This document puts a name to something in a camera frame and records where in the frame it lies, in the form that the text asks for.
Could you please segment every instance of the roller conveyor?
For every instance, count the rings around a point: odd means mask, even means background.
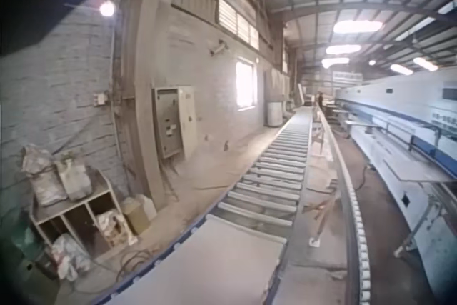
[[[311,120],[300,109],[206,214],[95,304],[261,304],[293,226]]]

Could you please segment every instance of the window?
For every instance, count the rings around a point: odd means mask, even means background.
[[[258,49],[258,31],[224,0],[219,0],[219,24]]]
[[[285,43],[283,43],[283,72],[284,73],[287,73],[287,51],[286,51],[286,47],[285,47]]]
[[[443,99],[457,100],[457,89],[443,89]]]
[[[257,102],[257,75],[253,64],[236,62],[236,103],[238,109],[248,109]]]

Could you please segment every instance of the industrial machine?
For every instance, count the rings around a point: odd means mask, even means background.
[[[457,286],[457,68],[339,89],[340,122],[386,183],[436,298]]]

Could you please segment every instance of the white barrel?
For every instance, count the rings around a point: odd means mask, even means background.
[[[268,103],[267,124],[268,126],[281,126],[283,123],[283,104],[282,101],[272,101]]]

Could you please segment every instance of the metal roof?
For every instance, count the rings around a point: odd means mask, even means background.
[[[286,42],[299,48],[301,65],[307,68],[320,66],[328,45],[344,43],[362,45],[362,50],[349,56],[351,63],[365,66],[368,60],[375,59],[376,68],[386,71],[392,63],[421,70],[413,63],[417,56],[439,66],[457,64],[456,0],[265,0],[265,3],[272,14],[286,22]],[[373,34],[333,33],[337,21],[357,19],[382,21],[385,25]]]

